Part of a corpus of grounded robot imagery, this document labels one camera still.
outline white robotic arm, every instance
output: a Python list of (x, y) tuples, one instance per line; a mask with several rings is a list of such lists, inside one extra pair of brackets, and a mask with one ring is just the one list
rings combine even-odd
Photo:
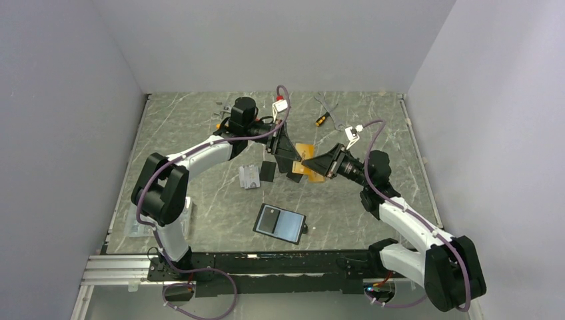
[[(404, 204), (405, 209), (412, 209), (402, 197), (393, 197), (391, 200)], [(418, 219), (388, 201), (379, 206), (379, 216), (381, 221), (386, 222), (400, 232), (417, 250), (416, 252), (408, 250), (398, 243), (388, 245), (379, 253), (382, 265), (388, 270), (396, 271), (424, 287), (426, 251), (433, 245), (443, 245), (443, 242), (434, 237)], [(434, 232), (441, 234), (445, 239), (453, 237), (439, 228), (436, 228)]]

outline white wall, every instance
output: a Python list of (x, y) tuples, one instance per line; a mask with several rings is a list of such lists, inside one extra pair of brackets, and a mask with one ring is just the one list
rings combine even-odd
[(442, 220), (485, 319), (565, 313), (565, 2), (458, 0), (408, 92)]
[(0, 1), (0, 318), (70, 318), (142, 108), (90, 0)]
[(406, 92), (455, 0), (94, 2), (145, 92)]

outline gray marble surface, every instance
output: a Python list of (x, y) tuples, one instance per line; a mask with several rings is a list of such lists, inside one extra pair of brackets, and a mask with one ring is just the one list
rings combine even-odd
[[(329, 151), (336, 143), (347, 144), (341, 131), (335, 131), (329, 119), (321, 127), (315, 119), (324, 113), (322, 105), (313, 99), (313, 92), (292, 92), (292, 110), (288, 118), (288, 134), (293, 143), (310, 143), (315, 154)], [(387, 152), (392, 167), (391, 183), (425, 218), (436, 222), (414, 145), (404, 120), (396, 93), (326, 92), (326, 100), (339, 102), (336, 114), (347, 125), (366, 123), (371, 119), (387, 121), (374, 148)], [(124, 226), (131, 190), (147, 156), (177, 153), (204, 141), (221, 120), (213, 115), (216, 101), (229, 102), (240, 96), (255, 99), (259, 116), (270, 115), (273, 92), (198, 92), (158, 93), (150, 97), (145, 120), (141, 125), (133, 162), (126, 178), (123, 196), (108, 244), (108, 253), (144, 253), (155, 245), (152, 237), (124, 236)], [(353, 155), (363, 157), (370, 137), (378, 125), (364, 130), (362, 139), (352, 147)], [(189, 184), (188, 194), (196, 205), (187, 240), (193, 251), (278, 251), (362, 249), (397, 232), (365, 212), (359, 200), (360, 186), (337, 177), (324, 183), (300, 183), (275, 175), (273, 183), (262, 182), (258, 189), (244, 190), (239, 186), (239, 166), (261, 165), (275, 161), (265, 153), (265, 146), (250, 143), (232, 161), (205, 171)], [(261, 203), (293, 210), (306, 215), (310, 227), (299, 245), (293, 245), (253, 232)]]

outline wire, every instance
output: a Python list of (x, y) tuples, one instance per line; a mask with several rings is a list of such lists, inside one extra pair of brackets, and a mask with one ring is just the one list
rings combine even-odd
[(337, 259), (344, 259), (344, 260), (355, 261), (355, 262), (368, 262), (368, 260), (357, 260), (357, 259), (351, 259), (351, 258), (348, 258), (348, 257), (338, 257)]
[[(376, 120), (373, 120), (373, 121), (369, 121), (368, 123), (363, 125), (363, 128), (366, 128), (369, 125), (373, 125), (375, 123), (381, 123), (381, 125), (378, 128), (378, 130), (376, 131), (376, 133), (374, 134), (371, 142), (369, 143), (369, 147), (367, 148), (367, 153), (365, 155), (365, 162), (364, 162), (365, 179), (367, 180), (367, 183), (369, 184), (370, 188), (379, 197), (383, 198), (385, 201), (388, 201), (389, 203), (391, 203), (395, 207), (398, 207), (399, 209), (402, 209), (404, 211), (403, 205), (401, 205), (400, 203), (397, 203), (396, 201), (390, 199), (389, 197), (384, 195), (382, 192), (380, 192), (374, 186), (373, 182), (371, 181), (371, 179), (369, 177), (368, 166), (369, 166), (370, 152), (371, 152), (371, 149), (372, 149), (372, 147), (373, 147), (373, 145), (376, 141), (376, 138), (378, 138), (378, 136), (380, 135), (380, 133), (384, 129), (384, 126), (386, 125), (386, 121), (383, 120), (383, 119), (376, 119)], [(418, 213), (415, 213), (413, 210), (407, 209), (406, 212), (409, 215), (412, 215), (418, 221), (420, 221), (429, 231), (434, 231), (436, 229), (434, 226), (430, 225), (430, 223), (426, 219), (421, 217)], [(470, 306), (471, 306), (471, 303), (470, 303), (471, 302), (471, 288), (470, 288), (470, 283), (469, 283), (469, 274), (467, 272), (467, 267), (466, 267), (461, 255), (459, 255), (459, 252), (457, 252), (457, 250), (453, 247), (453, 245), (451, 243), (449, 243), (449, 241), (447, 241), (441, 234), (438, 234), (437, 238), (440, 239), (446, 245), (446, 247), (453, 253), (453, 255), (455, 256), (455, 259), (457, 260), (457, 263), (459, 264), (459, 266), (461, 268), (461, 271), (463, 273), (463, 282), (465, 284), (465, 306), (464, 307), (457, 306), (456, 309), (461, 311), (461, 312), (467, 312), (469, 310)], [(422, 298), (420, 298), (416, 302), (420, 303), (420, 302), (424, 301), (425, 299), (426, 299), (426, 296), (423, 296)], [(390, 308), (403, 308), (403, 307), (412, 307), (414, 305), (415, 305), (414, 303), (409, 303), (407, 305), (386, 305), (386, 306), (390, 307)]]
[(390, 279), (390, 277), (392, 277), (392, 271), (389, 271), (386, 274), (386, 277), (384, 278), (384, 280), (382, 280), (381, 282), (374, 283), (372, 286), (373, 287), (382, 287)]
[(159, 254), (159, 249), (157, 249), (157, 247), (151, 247), (151, 248), (149, 248), (149, 250), (147, 250), (147, 259), (148, 259), (149, 261), (151, 261), (151, 258), (149, 257), (149, 251), (151, 251), (151, 249), (157, 250), (157, 255)]
[(265, 119), (271, 119), (271, 122), (265, 122), (266, 125), (270, 125), (271, 123), (275, 122), (275, 118), (272, 115), (267, 115), (266, 117), (262, 117), (259, 121), (264, 121)]
[(275, 127), (271, 131), (269, 131), (267, 133), (263, 133), (262, 135), (256, 135), (254, 137), (233, 137), (233, 138), (220, 139), (218, 141), (212, 141), (210, 143), (203, 143), (201, 145), (197, 145), (196, 147), (194, 147), (194, 148), (188, 150), (186, 153), (183, 153), (183, 154), (179, 155), (178, 157), (170, 160), (169, 162), (165, 163), (162, 167), (157, 169), (155, 171), (155, 173), (153, 173), (151, 178), (149, 178), (149, 181), (147, 182), (147, 184), (145, 185), (145, 187), (141, 191), (141, 195), (139, 197), (139, 200), (137, 201), (137, 210), (135, 212), (135, 219), (137, 220), (137, 222), (139, 224), (148, 225), (148, 226), (151, 227), (151, 229), (153, 230), (153, 235), (155, 236), (155, 240), (157, 241), (157, 245), (161, 249), (159, 252), (161, 252), (161, 255), (165, 258), (165, 260), (167, 260), (167, 263), (169, 264), (171, 269), (175, 270), (178, 273), (196, 273), (196, 272), (201, 272), (201, 271), (212, 271), (212, 272), (215, 272), (215, 273), (220, 273), (221, 275), (223, 275), (224, 277), (226, 277), (230, 281), (230, 283), (233, 287), (233, 301), (232, 301), (230, 307), (227, 309), (227, 311), (224, 312), (222, 315), (219, 315), (218, 317), (215, 317), (215, 318), (202, 318), (202, 317), (199, 317), (197, 315), (193, 315), (192, 313), (189, 313), (188, 311), (185, 311), (181, 308), (174, 306), (172, 303), (168, 302), (167, 298), (165, 297), (165, 291), (170, 287), (186, 286), (186, 287), (192, 288), (193, 285), (191, 285), (190, 283), (173, 283), (172, 285), (166, 286), (165, 290), (163, 290), (163, 301), (165, 302), (165, 305), (169, 306), (170, 308), (173, 308), (174, 310), (182, 313), (183, 315), (187, 315), (187, 316), (189, 316), (193, 319), (196, 319), (196, 320), (219, 320), (219, 319), (226, 317), (235, 308), (235, 304), (237, 302), (237, 287), (235, 285), (235, 282), (233, 281), (233, 278), (230, 277), (230, 275), (228, 275), (227, 273), (225, 273), (224, 271), (222, 271), (220, 269), (200, 268), (200, 269), (193, 269), (193, 270), (181, 270), (181, 269), (175, 267), (175, 265), (171, 261), (171, 258), (169, 257), (169, 255), (165, 251), (165, 248), (163, 247), (161, 239), (159, 238), (159, 234), (157, 233), (156, 226), (153, 223), (141, 220), (141, 207), (142, 207), (143, 201), (145, 200), (145, 196), (147, 195), (147, 192), (149, 191), (149, 188), (151, 187), (151, 185), (153, 184), (155, 179), (167, 167), (169, 167), (172, 164), (180, 161), (183, 157), (190, 157), (191, 155), (194, 155), (195, 153), (198, 153), (199, 151), (202, 151), (202, 150), (204, 150), (204, 149), (206, 149), (206, 148), (208, 148), (208, 147), (210, 147), (214, 144), (224, 143), (224, 142), (229, 142), (229, 141), (257, 140), (257, 139), (262, 139), (264, 137), (268, 137), (269, 135), (272, 135), (273, 133), (277, 132), (277, 130), (279, 130), (284, 125), (284, 123), (286, 123), (286, 120), (288, 119), (288, 114), (290, 113), (290, 95), (288, 94), (288, 90), (286, 90), (286, 87), (284, 85), (278, 85), (277, 86), (277, 95), (281, 95), (281, 92), (280, 92), (281, 90), (284, 91), (284, 95), (286, 96), (286, 102), (288, 104), (288, 107), (286, 108), (286, 112), (284, 113), (284, 118), (282, 119), (282, 121), (277, 123), (277, 125), (275, 125)]

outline table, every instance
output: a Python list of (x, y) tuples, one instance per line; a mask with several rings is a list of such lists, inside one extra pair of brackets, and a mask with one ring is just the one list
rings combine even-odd
[[(336, 114), (347, 125), (366, 123), (382, 118), (387, 122), (374, 148), (390, 156), (394, 188), (421, 215), (437, 223), (424, 176), (416, 156), (406, 116), (393, 92), (326, 92), (330, 105), (339, 103)], [(321, 127), (314, 121), (325, 110), (313, 98), (313, 92), (291, 92), (292, 110), (288, 117), (288, 134), (293, 143), (310, 143), (315, 154), (329, 151), (336, 143), (347, 144), (342, 131), (334, 129), (329, 119)], [(145, 163), (154, 152), (162, 155), (177, 153), (204, 141), (221, 119), (213, 115), (216, 102), (233, 101), (240, 96), (252, 97), (259, 107), (259, 117), (271, 114), (274, 92), (192, 92), (155, 93), (149, 97), (147, 110), (139, 128), (133, 159), (126, 174), (123, 193), (107, 253), (145, 253), (154, 246), (153, 237), (127, 237), (124, 226), (132, 187)], [(351, 148), (352, 154), (364, 157), (370, 137), (378, 125), (361, 133), (361, 140)], [(262, 182), (258, 189), (244, 190), (239, 186), (241, 165), (261, 165), (273, 161), (265, 146), (249, 146), (232, 161), (205, 171), (189, 184), (188, 195), (194, 201), (187, 241), (193, 251), (285, 251), (324, 249), (366, 249), (370, 244), (398, 233), (376, 220), (361, 205), (361, 187), (343, 177), (324, 183), (309, 183), (303, 178), (295, 183), (278, 172), (273, 183)], [(309, 227), (299, 245), (255, 233), (253, 225), (261, 203), (296, 211), (306, 215)]]

